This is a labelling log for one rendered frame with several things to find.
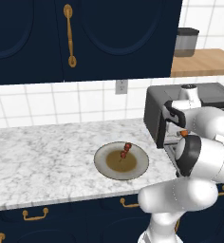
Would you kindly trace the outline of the red kebab skewer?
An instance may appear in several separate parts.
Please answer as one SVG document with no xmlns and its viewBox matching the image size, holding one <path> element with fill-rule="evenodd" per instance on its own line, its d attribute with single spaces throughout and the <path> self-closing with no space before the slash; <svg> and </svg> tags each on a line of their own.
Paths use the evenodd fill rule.
<svg viewBox="0 0 224 243">
<path fill-rule="evenodd" d="M 121 151 L 121 158 L 120 158 L 119 162 L 121 162 L 123 159 L 126 158 L 126 155 L 129 152 L 129 150 L 131 149 L 131 147 L 132 147 L 132 143 L 130 143 L 130 142 L 125 143 L 123 150 Z"/>
</svg>

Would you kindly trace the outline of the black toaster oven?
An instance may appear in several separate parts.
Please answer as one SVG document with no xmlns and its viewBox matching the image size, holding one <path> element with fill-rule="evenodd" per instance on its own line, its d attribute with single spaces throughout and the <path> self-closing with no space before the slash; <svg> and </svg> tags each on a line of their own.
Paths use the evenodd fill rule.
<svg viewBox="0 0 224 243">
<path fill-rule="evenodd" d="M 224 86 L 219 83 L 196 84 L 198 96 L 203 106 L 224 108 Z M 146 92 L 143 121 L 157 148 L 162 148 L 165 140 L 166 121 L 161 108 L 167 101 L 178 99 L 181 84 L 149 86 Z"/>
</svg>

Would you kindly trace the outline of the navy upper cupboard door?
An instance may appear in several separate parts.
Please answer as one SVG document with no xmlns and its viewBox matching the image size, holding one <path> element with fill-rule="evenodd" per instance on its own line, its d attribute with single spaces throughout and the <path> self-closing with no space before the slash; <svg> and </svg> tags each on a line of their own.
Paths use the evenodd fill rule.
<svg viewBox="0 0 224 243">
<path fill-rule="evenodd" d="M 0 85 L 63 79 L 54 0 L 0 0 Z"/>
<path fill-rule="evenodd" d="M 64 6 L 73 9 L 73 53 Z M 171 74 L 182 0 L 55 0 L 64 79 L 102 81 Z"/>
</svg>

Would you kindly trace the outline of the grey plate with brown centre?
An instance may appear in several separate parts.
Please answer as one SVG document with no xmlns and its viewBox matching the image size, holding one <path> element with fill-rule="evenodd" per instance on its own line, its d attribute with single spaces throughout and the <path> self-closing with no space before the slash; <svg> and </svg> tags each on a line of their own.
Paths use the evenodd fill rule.
<svg viewBox="0 0 224 243">
<path fill-rule="evenodd" d="M 121 151 L 127 141 L 114 141 L 103 145 L 94 155 L 96 169 L 107 178 L 116 180 L 130 180 L 140 177 L 149 166 L 149 157 L 146 152 L 136 144 L 119 162 Z"/>
</svg>

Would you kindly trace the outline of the navy drawer front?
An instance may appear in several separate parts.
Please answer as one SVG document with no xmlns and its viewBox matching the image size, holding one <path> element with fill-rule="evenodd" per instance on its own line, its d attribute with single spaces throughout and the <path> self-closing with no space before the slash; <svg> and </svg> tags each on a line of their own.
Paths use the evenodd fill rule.
<svg viewBox="0 0 224 243">
<path fill-rule="evenodd" d="M 68 203 L 0 211 L 3 243 L 55 243 L 70 213 Z"/>
<path fill-rule="evenodd" d="M 84 243 L 138 243 L 150 215 L 137 203 L 138 195 L 112 196 L 72 203 L 75 216 L 82 220 Z"/>
</svg>

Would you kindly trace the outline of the grey canister with black lid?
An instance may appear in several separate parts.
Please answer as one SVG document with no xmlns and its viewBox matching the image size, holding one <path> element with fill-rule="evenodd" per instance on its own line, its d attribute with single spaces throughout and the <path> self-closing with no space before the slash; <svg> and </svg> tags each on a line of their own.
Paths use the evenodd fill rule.
<svg viewBox="0 0 224 243">
<path fill-rule="evenodd" d="M 176 57 L 192 57 L 195 54 L 199 31 L 194 28 L 178 28 L 175 45 Z"/>
</svg>

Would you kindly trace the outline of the wooden shelf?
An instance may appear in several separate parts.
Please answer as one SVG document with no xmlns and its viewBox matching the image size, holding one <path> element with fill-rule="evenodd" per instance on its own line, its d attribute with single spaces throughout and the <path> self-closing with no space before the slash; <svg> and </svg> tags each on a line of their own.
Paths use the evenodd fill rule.
<svg viewBox="0 0 224 243">
<path fill-rule="evenodd" d="M 192 57 L 175 57 L 171 77 L 199 77 L 224 75 L 224 50 L 196 49 Z"/>
</svg>

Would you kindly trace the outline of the grey wall socket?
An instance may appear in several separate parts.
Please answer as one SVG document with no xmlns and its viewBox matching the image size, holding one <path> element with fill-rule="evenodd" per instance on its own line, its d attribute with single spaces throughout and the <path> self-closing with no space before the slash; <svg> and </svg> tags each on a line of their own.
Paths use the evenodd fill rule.
<svg viewBox="0 0 224 243">
<path fill-rule="evenodd" d="M 117 95 L 126 94 L 128 90 L 128 81 L 127 80 L 117 80 L 115 93 Z"/>
</svg>

